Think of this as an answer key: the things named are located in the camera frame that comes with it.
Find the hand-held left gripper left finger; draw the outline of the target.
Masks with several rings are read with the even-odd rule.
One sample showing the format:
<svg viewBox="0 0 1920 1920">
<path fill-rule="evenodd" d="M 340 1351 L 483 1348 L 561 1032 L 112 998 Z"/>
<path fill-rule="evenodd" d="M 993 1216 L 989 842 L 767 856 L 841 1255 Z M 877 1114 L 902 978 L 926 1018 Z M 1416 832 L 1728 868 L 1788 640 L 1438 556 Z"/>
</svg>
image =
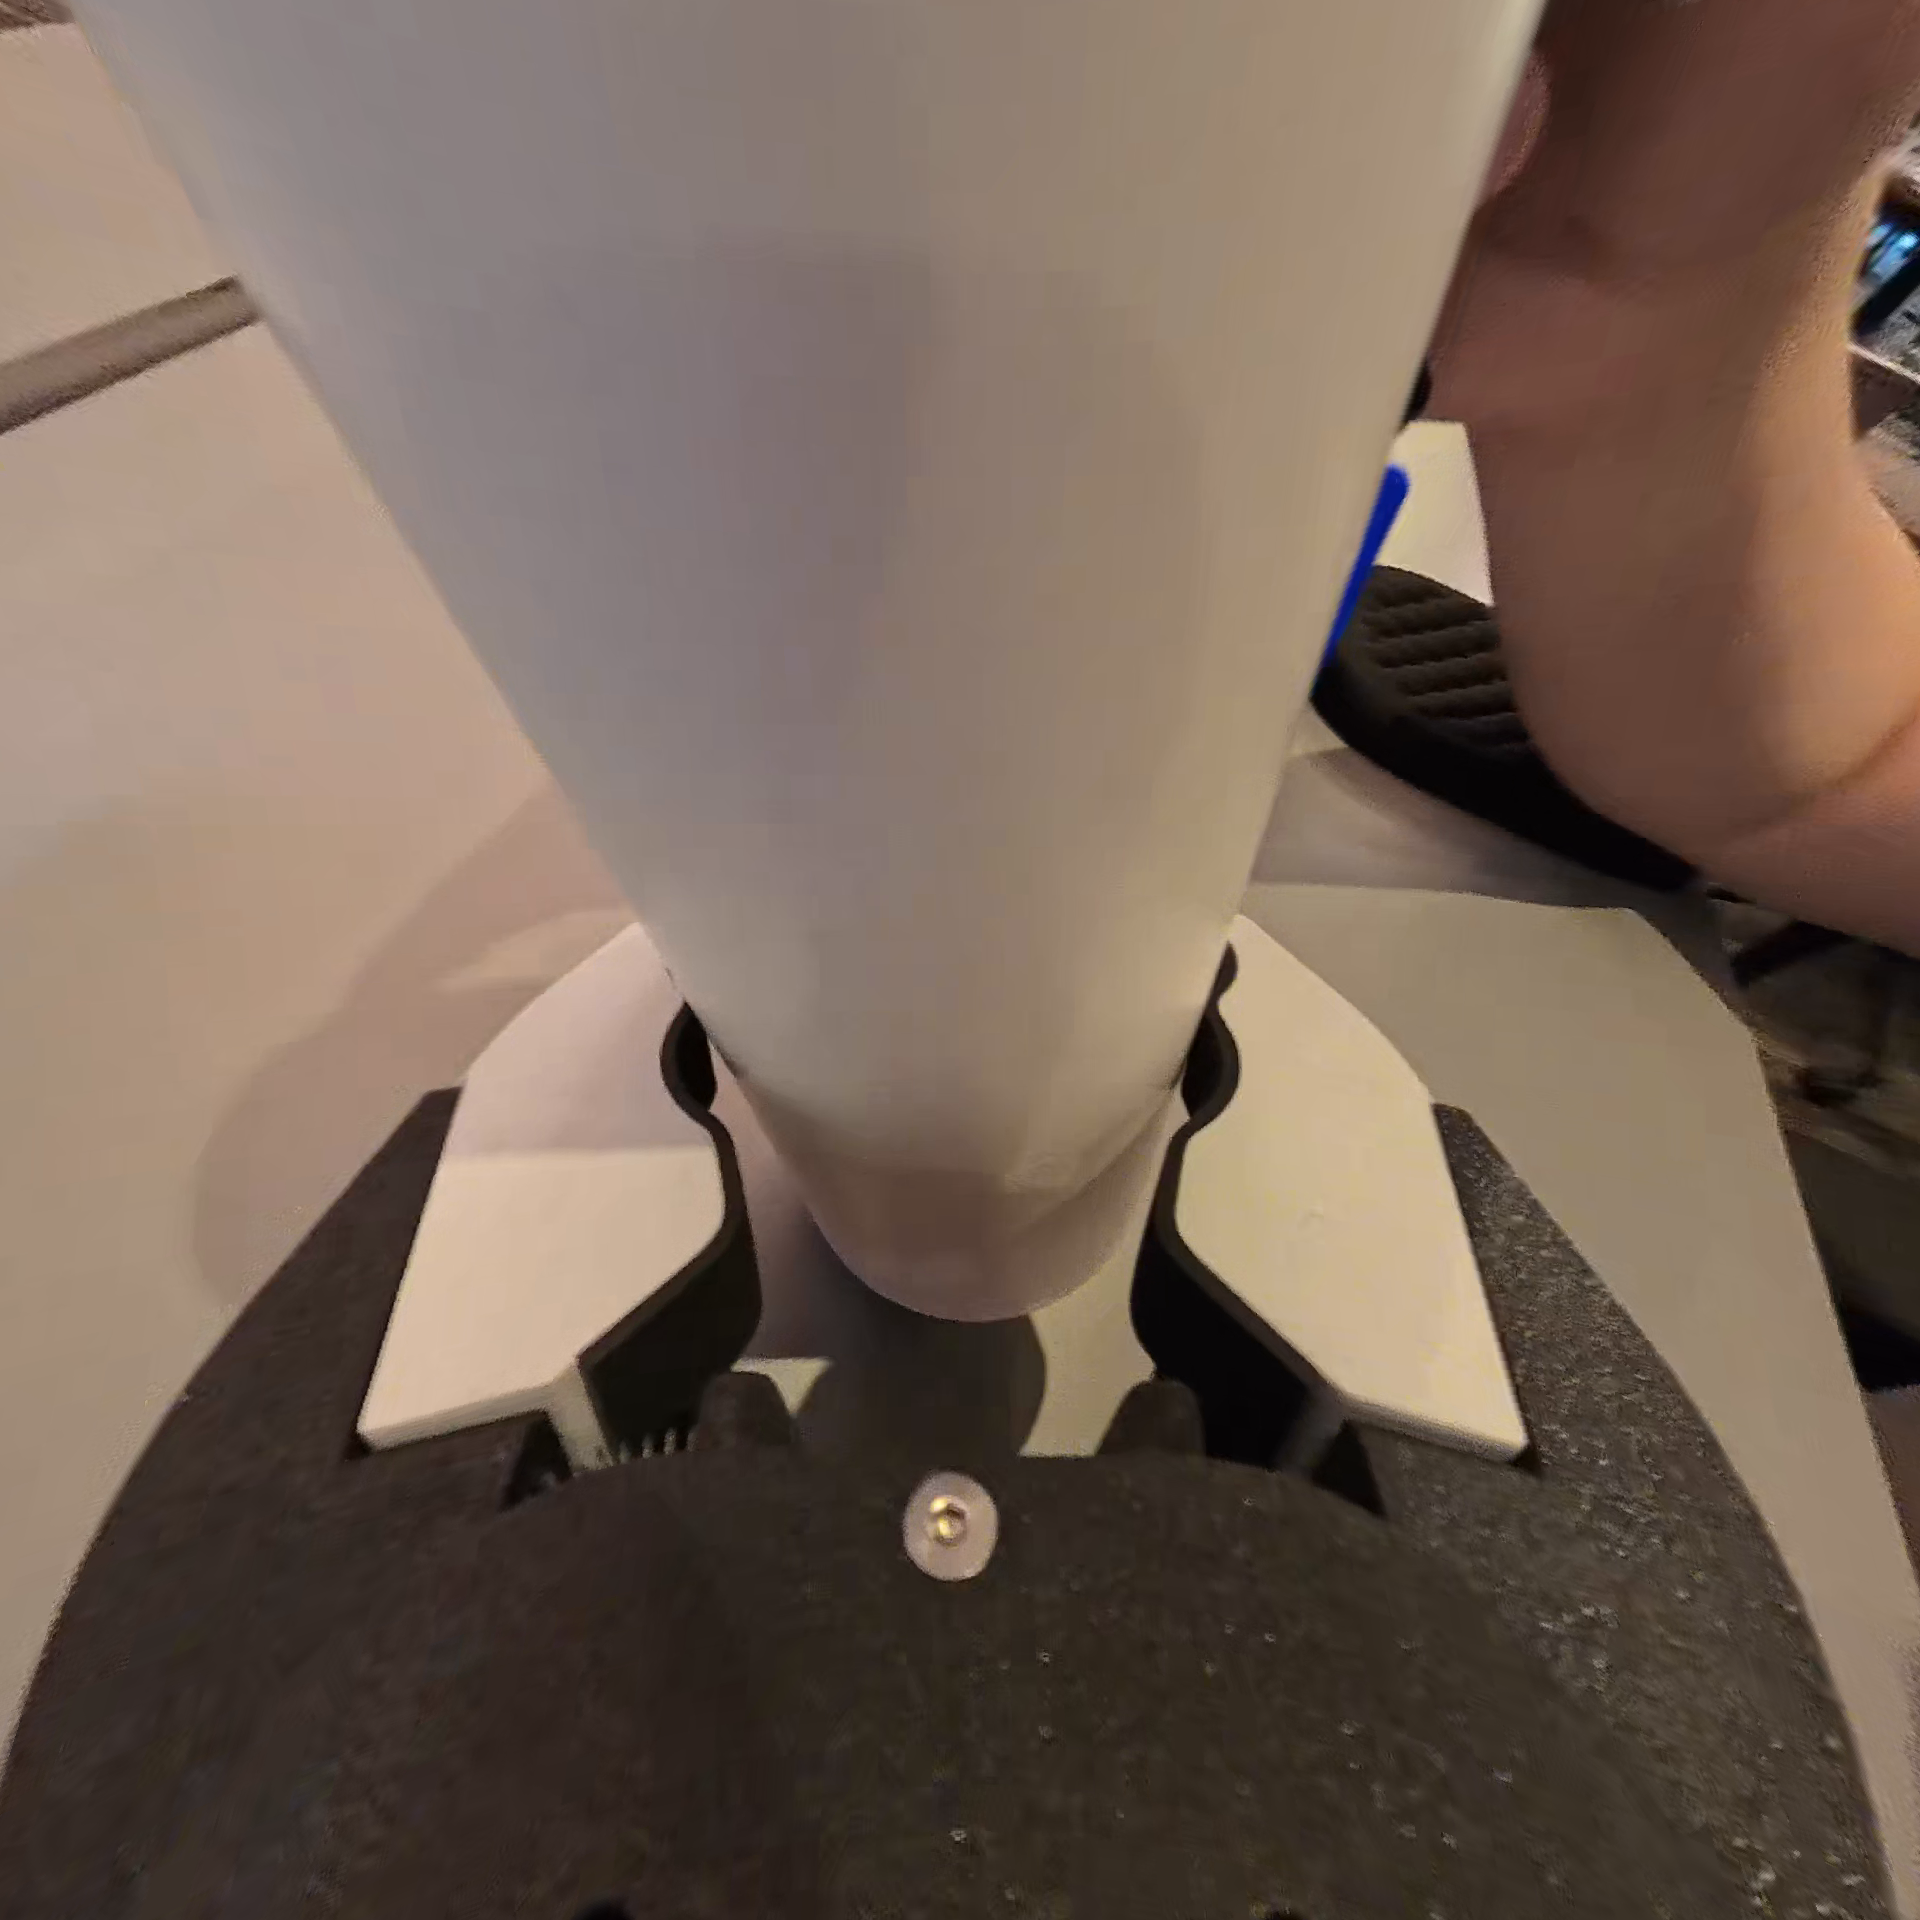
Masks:
<svg viewBox="0 0 1920 1920">
<path fill-rule="evenodd" d="M 660 1453 L 759 1327 L 707 1035 L 639 926 L 466 1070 L 357 1416 L 369 1453 L 543 1416 Z"/>
</svg>

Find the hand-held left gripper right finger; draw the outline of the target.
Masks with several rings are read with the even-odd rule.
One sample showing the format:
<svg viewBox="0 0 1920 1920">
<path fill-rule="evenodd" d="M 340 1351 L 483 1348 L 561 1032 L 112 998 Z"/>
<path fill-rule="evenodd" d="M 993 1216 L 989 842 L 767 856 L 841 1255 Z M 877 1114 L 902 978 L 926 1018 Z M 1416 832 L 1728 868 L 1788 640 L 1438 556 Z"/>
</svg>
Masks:
<svg viewBox="0 0 1920 1920">
<path fill-rule="evenodd" d="M 1438 1111 L 1398 1048 L 1236 922 L 1178 1078 L 1134 1332 L 1213 1459 L 1314 1475 L 1339 1434 L 1529 1451 Z"/>
</svg>

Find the white plastic bottle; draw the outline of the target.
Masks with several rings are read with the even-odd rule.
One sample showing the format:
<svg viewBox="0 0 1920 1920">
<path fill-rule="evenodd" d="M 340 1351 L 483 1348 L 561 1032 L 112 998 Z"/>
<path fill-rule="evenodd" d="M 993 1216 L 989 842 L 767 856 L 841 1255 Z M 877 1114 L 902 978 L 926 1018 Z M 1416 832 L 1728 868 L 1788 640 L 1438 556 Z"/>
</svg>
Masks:
<svg viewBox="0 0 1920 1920">
<path fill-rule="evenodd" d="M 1099 1261 L 1542 5 L 71 5 L 835 1255 Z"/>
</svg>

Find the blue plastic bin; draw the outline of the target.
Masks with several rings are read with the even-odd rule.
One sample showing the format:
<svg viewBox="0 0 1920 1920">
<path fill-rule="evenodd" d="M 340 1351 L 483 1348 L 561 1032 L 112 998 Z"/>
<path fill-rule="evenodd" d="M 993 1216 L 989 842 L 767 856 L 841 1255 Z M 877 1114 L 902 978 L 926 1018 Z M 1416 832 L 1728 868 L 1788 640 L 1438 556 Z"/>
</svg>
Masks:
<svg viewBox="0 0 1920 1920">
<path fill-rule="evenodd" d="M 1371 579 L 1382 565 L 1382 549 L 1385 549 L 1398 517 L 1404 511 L 1408 493 L 1412 493 L 1408 471 L 1402 464 L 1388 464 L 1382 471 L 1382 486 L 1378 486 L 1372 508 L 1366 517 L 1366 526 L 1363 526 L 1363 537 L 1360 537 L 1360 548 L 1356 548 L 1356 560 L 1347 572 L 1347 580 L 1341 580 L 1341 590 L 1339 590 L 1339 602 L 1337 602 L 1337 611 L 1333 611 L 1333 624 L 1330 624 L 1324 642 L 1321 642 L 1321 664 L 1333 661 L 1333 653 L 1339 651 L 1339 640 L 1347 637 L 1347 628 L 1356 614 L 1356 602 L 1366 590 L 1366 584 L 1371 584 Z"/>
</svg>

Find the person's right forearm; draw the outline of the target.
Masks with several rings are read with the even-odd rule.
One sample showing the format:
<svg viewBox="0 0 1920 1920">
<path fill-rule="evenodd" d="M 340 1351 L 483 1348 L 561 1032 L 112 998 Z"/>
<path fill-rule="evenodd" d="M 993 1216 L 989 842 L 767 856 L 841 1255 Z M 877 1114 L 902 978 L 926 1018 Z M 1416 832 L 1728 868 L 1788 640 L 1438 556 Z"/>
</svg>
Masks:
<svg viewBox="0 0 1920 1920">
<path fill-rule="evenodd" d="M 1509 678 L 1600 819 L 1917 956 L 1917 549 L 1850 295 L 1917 5 L 1548 5 L 1433 344 Z"/>
</svg>

